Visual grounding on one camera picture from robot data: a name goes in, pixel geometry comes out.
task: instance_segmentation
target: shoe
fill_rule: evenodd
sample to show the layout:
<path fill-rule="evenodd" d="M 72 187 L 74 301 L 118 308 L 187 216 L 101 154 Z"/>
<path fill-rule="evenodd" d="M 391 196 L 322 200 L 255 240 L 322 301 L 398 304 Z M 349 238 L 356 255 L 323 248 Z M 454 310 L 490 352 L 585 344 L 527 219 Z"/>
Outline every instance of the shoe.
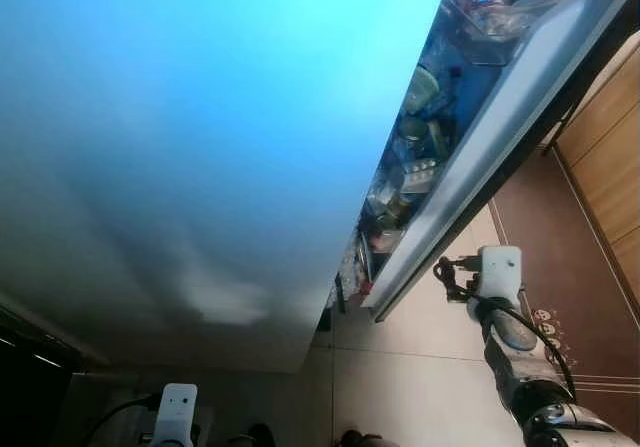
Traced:
<path fill-rule="evenodd" d="M 266 424 L 256 424 L 249 429 L 250 437 L 256 441 L 256 447 L 276 447 L 271 429 Z"/>
<path fill-rule="evenodd" d="M 357 430 L 347 430 L 340 439 L 340 447 L 358 447 L 364 437 Z"/>

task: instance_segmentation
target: brown doormat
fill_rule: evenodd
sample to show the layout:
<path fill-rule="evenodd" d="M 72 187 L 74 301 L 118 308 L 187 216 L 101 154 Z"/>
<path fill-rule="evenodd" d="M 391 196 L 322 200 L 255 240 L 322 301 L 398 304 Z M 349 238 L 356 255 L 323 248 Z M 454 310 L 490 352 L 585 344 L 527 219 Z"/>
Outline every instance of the brown doormat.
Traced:
<path fill-rule="evenodd" d="M 555 155 L 534 152 L 490 208 L 501 242 L 522 249 L 526 299 L 579 403 L 640 440 L 640 326 Z"/>

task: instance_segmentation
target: black cable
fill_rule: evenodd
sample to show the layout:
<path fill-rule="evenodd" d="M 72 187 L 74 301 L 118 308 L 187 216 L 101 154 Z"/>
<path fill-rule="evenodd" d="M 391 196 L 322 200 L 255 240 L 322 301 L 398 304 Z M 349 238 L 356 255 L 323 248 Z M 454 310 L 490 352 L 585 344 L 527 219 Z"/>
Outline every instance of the black cable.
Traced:
<path fill-rule="evenodd" d="M 98 429 L 118 412 L 134 406 L 146 407 L 149 410 L 158 410 L 161 398 L 162 396 L 160 394 L 151 394 L 147 397 L 130 400 L 129 402 L 125 402 L 124 404 L 120 404 L 117 407 L 114 407 L 109 412 L 107 412 L 98 422 L 96 422 L 96 424 L 91 428 L 87 435 L 84 436 L 84 438 L 80 442 L 80 447 L 88 447 L 91 443 L 91 439 L 93 439 L 93 436 L 98 431 Z"/>
<path fill-rule="evenodd" d="M 522 315 L 518 314 L 517 312 L 514 312 L 513 310 L 507 309 L 503 305 L 500 305 L 498 302 L 492 299 L 483 297 L 481 295 L 475 294 L 469 291 L 468 289 L 465 289 L 464 287 L 460 287 L 459 285 L 457 285 L 455 283 L 455 270 L 453 270 L 453 264 L 446 257 L 442 257 L 440 261 L 438 261 L 438 263 L 436 263 L 433 266 L 433 275 L 436 277 L 436 279 L 438 279 L 440 282 L 442 282 L 445 285 L 447 290 L 454 289 L 459 294 L 472 297 L 480 303 L 489 305 L 493 309 L 500 310 L 505 314 L 513 317 L 522 325 L 524 325 L 527 329 L 533 332 L 536 335 L 536 337 L 538 337 L 542 341 L 542 343 L 549 348 L 549 350 L 551 351 L 551 354 L 557 360 L 558 365 L 560 365 L 560 370 L 562 370 L 562 375 L 564 376 L 564 380 L 567 383 L 567 389 L 571 394 L 572 400 L 576 405 L 578 404 L 578 397 L 576 395 L 576 387 L 573 382 L 573 376 L 571 375 L 571 371 L 569 370 L 569 367 L 567 366 L 567 363 L 565 362 L 564 357 L 562 357 L 562 354 L 558 351 L 556 346 L 551 343 L 551 341 L 547 338 L 547 336 L 544 335 L 542 332 L 540 332 L 540 330 L 535 325 L 533 325 L 530 321 L 525 319 Z"/>

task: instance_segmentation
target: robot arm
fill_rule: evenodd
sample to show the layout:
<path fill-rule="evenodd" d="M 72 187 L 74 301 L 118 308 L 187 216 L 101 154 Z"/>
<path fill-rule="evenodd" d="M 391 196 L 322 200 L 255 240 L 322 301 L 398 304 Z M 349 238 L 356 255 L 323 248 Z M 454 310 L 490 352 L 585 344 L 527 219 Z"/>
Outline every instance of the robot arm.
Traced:
<path fill-rule="evenodd" d="M 500 400 L 520 425 L 525 444 L 637 447 L 633 440 L 577 405 L 564 360 L 520 315 L 520 259 L 517 247 L 483 247 L 477 256 L 458 261 L 442 257 L 434 266 L 434 274 L 443 282 L 447 300 L 466 302 L 471 318 L 481 324 L 485 359 L 495 375 Z M 466 289 L 455 283 L 455 266 L 474 272 Z M 563 367 L 566 387 L 545 357 L 545 344 Z"/>

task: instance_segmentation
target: wooden cabinet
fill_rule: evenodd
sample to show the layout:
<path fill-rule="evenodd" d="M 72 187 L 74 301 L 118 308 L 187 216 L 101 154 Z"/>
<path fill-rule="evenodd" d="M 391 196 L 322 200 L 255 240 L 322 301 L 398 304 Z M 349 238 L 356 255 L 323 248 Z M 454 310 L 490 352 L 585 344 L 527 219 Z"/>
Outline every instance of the wooden cabinet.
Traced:
<path fill-rule="evenodd" d="M 640 48 L 583 103 L 558 147 L 640 301 Z"/>

